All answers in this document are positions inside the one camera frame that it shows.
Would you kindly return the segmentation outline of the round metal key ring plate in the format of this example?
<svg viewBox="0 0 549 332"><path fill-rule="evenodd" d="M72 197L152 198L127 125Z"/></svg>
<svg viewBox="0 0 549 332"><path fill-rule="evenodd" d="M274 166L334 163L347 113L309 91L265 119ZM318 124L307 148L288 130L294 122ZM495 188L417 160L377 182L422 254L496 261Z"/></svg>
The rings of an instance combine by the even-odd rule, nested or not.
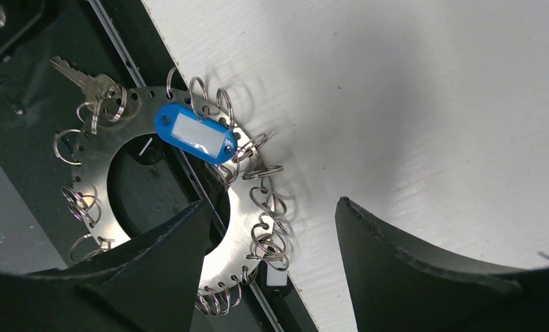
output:
<svg viewBox="0 0 549 332"><path fill-rule="evenodd" d="M128 89L120 96L84 100L71 129L70 156L59 149L66 132L57 133L53 149L73 168L73 182L62 187L71 214L87 229L100 254L124 244L204 199L210 206L210 238L200 276L196 306L204 314L226 315L241 301L266 262L287 272L288 208L275 192L272 177L281 165L267 164L261 148L266 133L250 134L240 123L228 91L211 98L204 81L193 77L186 90L172 80L162 86ZM160 139L154 118L166 104L184 104L200 120L212 119L232 130L238 149L223 164L210 164Z"/></svg>

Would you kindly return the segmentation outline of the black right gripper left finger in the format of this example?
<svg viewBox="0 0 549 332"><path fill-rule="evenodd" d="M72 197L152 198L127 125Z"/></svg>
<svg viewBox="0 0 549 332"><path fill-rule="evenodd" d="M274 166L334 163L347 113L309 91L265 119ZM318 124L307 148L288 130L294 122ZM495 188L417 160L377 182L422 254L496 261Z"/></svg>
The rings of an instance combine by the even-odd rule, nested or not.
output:
<svg viewBox="0 0 549 332"><path fill-rule="evenodd" d="M0 331L188 331L209 228L197 201L65 270L0 272Z"/></svg>

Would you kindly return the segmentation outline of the blue key tag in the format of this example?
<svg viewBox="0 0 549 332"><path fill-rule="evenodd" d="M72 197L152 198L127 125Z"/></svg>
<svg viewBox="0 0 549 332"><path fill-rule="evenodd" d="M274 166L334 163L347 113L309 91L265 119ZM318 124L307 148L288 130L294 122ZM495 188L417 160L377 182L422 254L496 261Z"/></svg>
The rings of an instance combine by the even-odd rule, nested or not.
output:
<svg viewBox="0 0 549 332"><path fill-rule="evenodd" d="M154 127L161 140L207 163L226 163L237 152L232 130L212 120L200 120L184 104L166 104L158 110Z"/></svg>

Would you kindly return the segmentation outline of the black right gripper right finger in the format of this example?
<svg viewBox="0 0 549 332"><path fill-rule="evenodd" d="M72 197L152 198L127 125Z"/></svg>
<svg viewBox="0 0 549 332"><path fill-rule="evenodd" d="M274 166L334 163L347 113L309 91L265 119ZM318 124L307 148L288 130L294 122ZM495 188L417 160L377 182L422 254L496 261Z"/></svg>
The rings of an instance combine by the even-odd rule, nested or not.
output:
<svg viewBox="0 0 549 332"><path fill-rule="evenodd" d="M359 331L549 331L549 268L458 255L348 197L335 225Z"/></svg>

